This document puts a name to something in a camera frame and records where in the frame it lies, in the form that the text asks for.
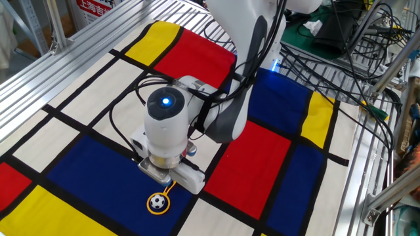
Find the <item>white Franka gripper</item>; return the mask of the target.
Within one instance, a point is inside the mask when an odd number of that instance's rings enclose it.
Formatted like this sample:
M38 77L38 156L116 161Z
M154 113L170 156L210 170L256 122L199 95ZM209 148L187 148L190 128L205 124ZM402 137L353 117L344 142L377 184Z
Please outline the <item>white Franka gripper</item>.
M142 157L138 168L162 186L177 182L192 194L198 194L205 185L205 174L194 163L189 163L187 154L161 158L153 155L147 146L144 127L138 128L130 137L136 153Z

